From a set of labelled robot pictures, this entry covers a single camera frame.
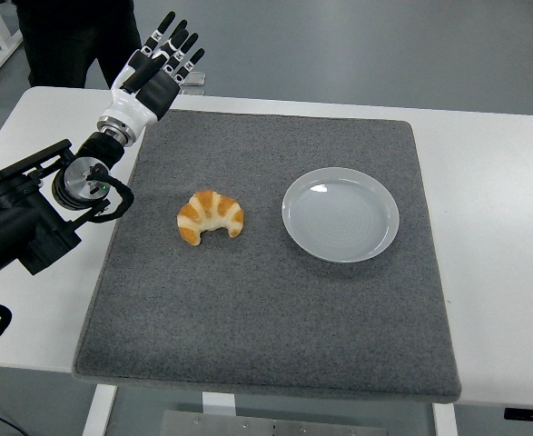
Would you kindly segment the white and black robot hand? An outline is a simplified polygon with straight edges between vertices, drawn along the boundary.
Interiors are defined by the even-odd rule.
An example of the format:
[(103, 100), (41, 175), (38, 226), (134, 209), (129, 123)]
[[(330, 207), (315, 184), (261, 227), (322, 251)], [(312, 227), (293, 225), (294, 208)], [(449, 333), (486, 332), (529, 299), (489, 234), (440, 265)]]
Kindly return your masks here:
[(175, 12), (169, 12), (115, 78), (113, 102), (99, 118), (101, 132), (116, 130), (133, 141), (144, 127), (157, 123), (170, 109), (205, 54), (202, 48), (191, 52), (198, 35), (188, 31), (185, 20), (163, 37), (174, 19)]

